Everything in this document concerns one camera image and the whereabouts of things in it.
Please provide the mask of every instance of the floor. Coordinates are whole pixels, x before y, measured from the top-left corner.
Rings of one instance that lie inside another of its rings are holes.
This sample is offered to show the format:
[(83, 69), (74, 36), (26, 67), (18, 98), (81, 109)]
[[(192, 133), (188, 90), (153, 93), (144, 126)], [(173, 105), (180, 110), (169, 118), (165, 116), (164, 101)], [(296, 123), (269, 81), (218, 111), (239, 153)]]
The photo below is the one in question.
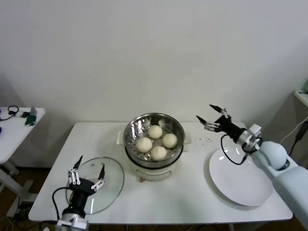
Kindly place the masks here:
[[(16, 181), (23, 185), (26, 180), (32, 179), (34, 180), (34, 185), (32, 186), (30, 192), (31, 193), (38, 193), (48, 175), (47, 170), (21, 170), (18, 176), (14, 176)], [(9, 209), (10, 205), (15, 199), (15, 194), (12, 193), (8, 189), (4, 189), (0, 193), (0, 219), (6, 215), (7, 210)], [(0, 221), (0, 231), (6, 230), (6, 225), (8, 223), (7, 219)], [(30, 220), (20, 222), (20, 228), (28, 228), (37, 223), (32, 222)], [(51, 231), (54, 230), (52, 225), (44, 225), (43, 227), (48, 226)], [(235, 230), (240, 229), (242, 224), (235, 224)], [(14, 224), (14, 230), (20, 230)], [(38, 231), (39, 227), (35, 226), (30, 231)], [(194, 226), (124, 226), (124, 225), (90, 225), (90, 231), (104, 231), (104, 230), (111, 230), (111, 231), (181, 231), (181, 230), (190, 230), (190, 231), (228, 231), (228, 225), (220, 224), (220, 225), (194, 225)], [(271, 222), (263, 225), (257, 231), (304, 231), (305, 229), (301, 226), (299, 221), (293, 217), (293, 219), (288, 221), (280, 221), (280, 222)]]

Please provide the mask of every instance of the white steamer base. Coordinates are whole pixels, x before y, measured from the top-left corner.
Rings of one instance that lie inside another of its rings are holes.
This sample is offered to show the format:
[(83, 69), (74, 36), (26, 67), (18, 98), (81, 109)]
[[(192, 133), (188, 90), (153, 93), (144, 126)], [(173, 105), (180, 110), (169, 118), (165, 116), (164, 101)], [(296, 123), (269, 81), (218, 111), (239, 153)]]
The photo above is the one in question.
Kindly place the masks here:
[(140, 167), (133, 162), (130, 164), (134, 173), (139, 176), (140, 181), (143, 182), (144, 180), (162, 180), (169, 177), (174, 172), (177, 162), (178, 160), (170, 166), (161, 169), (147, 169)]

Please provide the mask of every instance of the table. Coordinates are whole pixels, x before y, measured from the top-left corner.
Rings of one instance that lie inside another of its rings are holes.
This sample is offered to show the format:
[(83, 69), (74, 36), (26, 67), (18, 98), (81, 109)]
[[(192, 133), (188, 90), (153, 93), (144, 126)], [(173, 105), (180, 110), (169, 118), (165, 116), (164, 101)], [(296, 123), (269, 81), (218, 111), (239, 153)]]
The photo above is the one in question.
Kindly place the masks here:
[[(123, 190), (106, 210), (86, 216), (90, 224), (206, 224), (273, 221), (293, 214), (274, 191), (259, 207), (238, 205), (215, 187), (208, 172), (209, 158), (220, 146), (222, 134), (205, 131), (200, 123), (181, 123), (190, 134), (188, 152), (176, 171), (159, 181), (144, 181), (133, 173), (124, 147), (116, 144), (127, 123), (77, 123), (58, 155), (29, 213), (34, 221), (56, 220), (53, 191), (67, 183), (67, 172), (83, 155), (83, 162), (102, 156), (116, 159), (125, 172)], [(231, 139), (225, 146), (235, 145)], [(59, 212), (67, 207), (65, 192), (55, 196)]]
[[(8, 114), (7, 107), (1, 107), (1, 118), (5, 119), (10, 117)], [(31, 108), (19, 108), (20, 111), (30, 112)], [(45, 114), (44, 108), (36, 108), (37, 110), (37, 122)], [(9, 171), (11, 175), (17, 175), (19, 171), (13, 165), (11, 161), (9, 161), (10, 157), (13, 155), (18, 146), (22, 143), (22, 141), (27, 137), (30, 131), (35, 127), (25, 125), (26, 118), (17, 118), (12, 117), (5, 121), (0, 121), (0, 127), (2, 128), (2, 132), (0, 133), (0, 164), (4, 165)], [(31, 187), (33, 181), (27, 180), (24, 186), (20, 186), (16, 181), (14, 181), (10, 175), (6, 174), (2, 169), (0, 169), (0, 182), (2, 183), (1, 189), (4, 187), (9, 188), (11, 191), (16, 193), (20, 197), (20, 203), (22, 201), (30, 201), (34, 202), (36, 198), (36, 194), (29, 193), (28, 190)], [(7, 212), (8, 217), (12, 217), (16, 211), (18, 203), (18, 198), (15, 199), (11, 208)]]

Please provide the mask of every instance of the white wall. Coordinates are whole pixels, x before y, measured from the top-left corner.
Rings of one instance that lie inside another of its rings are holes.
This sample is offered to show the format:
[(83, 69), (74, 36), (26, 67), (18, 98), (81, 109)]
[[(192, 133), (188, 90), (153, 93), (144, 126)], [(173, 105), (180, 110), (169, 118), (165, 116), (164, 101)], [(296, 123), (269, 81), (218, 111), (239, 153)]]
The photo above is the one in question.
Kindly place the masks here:
[(308, 77), (307, 8), (306, 0), (1, 1), (0, 100), (47, 111), (13, 159), (51, 166), (78, 121), (146, 112), (214, 120), (210, 103), (267, 127)]

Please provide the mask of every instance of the black cable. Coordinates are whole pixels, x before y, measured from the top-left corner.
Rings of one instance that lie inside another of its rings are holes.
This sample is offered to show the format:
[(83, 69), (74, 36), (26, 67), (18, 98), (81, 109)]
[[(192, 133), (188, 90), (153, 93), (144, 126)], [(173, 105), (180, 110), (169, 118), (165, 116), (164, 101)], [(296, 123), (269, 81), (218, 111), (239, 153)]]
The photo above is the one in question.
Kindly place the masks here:
[(290, 151), (290, 153), (289, 153), (289, 156), (292, 155), (293, 149), (294, 149), (294, 147), (295, 147), (295, 145), (297, 144), (298, 141), (299, 141), (298, 139), (295, 139), (295, 141), (294, 141), (294, 143), (293, 143), (293, 145), (292, 145), (291, 151)]
[(56, 194), (56, 192), (58, 192), (59, 190), (62, 190), (62, 189), (70, 189), (68, 187), (61, 187), (61, 188), (58, 188), (56, 189), (53, 193), (52, 193), (52, 202), (53, 202), (53, 205), (54, 205), (54, 208), (56, 209), (56, 213), (57, 213), (57, 220), (60, 220), (60, 215), (59, 215), (59, 211), (58, 211), (58, 207), (57, 207), (57, 204), (56, 204), (56, 201), (54, 200), (54, 195)]
[(15, 225), (16, 225), (16, 227), (17, 227), (18, 229), (20, 229), (20, 230), (30, 230), (30, 229), (32, 229), (32, 228), (38, 226), (39, 224), (35, 224), (35, 225), (33, 225), (33, 226), (30, 226), (30, 227), (27, 227), (27, 228), (23, 228), (23, 227), (20, 227), (20, 226), (18, 225), (18, 222), (17, 222), (17, 220), (16, 220), (16, 221), (15, 221)]
[(221, 145), (221, 149), (223, 151), (223, 153), (225, 154), (225, 156), (227, 157), (228, 160), (230, 160), (232, 163), (234, 163), (235, 165), (241, 165), (242, 163), (244, 163), (244, 161), (246, 160), (248, 154), (245, 154), (245, 156), (243, 157), (242, 161), (240, 163), (236, 163), (234, 162), (233, 160), (231, 160), (228, 155), (226, 154), (225, 150), (223, 149), (223, 144), (222, 144), (222, 140), (225, 136), (228, 136), (228, 134), (225, 134), (223, 135), (221, 138), (220, 138), (220, 145)]
[[(10, 109), (11, 109), (12, 107), (15, 107), (15, 108), (17, 109), (17, 111), (11, 111)], [(5, 118), (5, 119), (0, 119), (0, 121), (4, 121), (4, 120), (8, 120), (8, 119), (12, 118), (14, 115), (17, 114), (17, 112), (19, 112), (19, 107), (15, 106), (15, 105), (11, 105), (11, 106), (8, 107), (8, 111), (9, 111), (9, 115), (11, 115), (11, 116), (10, 116), (10, 117), (7, 117), (7, 118)]]

